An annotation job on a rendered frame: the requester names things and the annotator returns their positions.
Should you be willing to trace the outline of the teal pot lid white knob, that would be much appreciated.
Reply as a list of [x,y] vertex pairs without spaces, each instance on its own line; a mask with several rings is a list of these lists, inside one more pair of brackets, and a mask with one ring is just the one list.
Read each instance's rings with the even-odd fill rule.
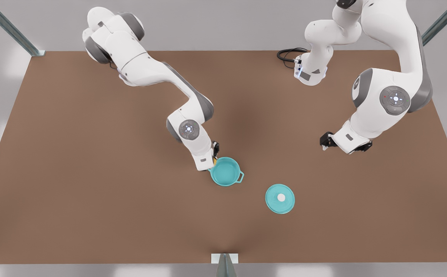
[[286,214],[295,205],[295,195],[290,187],[284,184],[274,184],[265,194],[267,207],[276,214]]

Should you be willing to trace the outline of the silver frame post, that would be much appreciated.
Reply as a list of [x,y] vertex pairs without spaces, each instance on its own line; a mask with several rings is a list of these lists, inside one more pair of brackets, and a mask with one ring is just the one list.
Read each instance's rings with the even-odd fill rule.
[[218,264],[216,277],[237,277],[234,264],[238,263],[238,254],[211,254],[211,263]]
[[447,26],[447,9],[445,12],[423,33],[422,45],[426,46],[444,27]]
[[30,42],[9,19],[0,11],[0,27],[5,30],[25,51],[32,57],[42,57],[45,55],[44,50],[37,49],[32,42]]

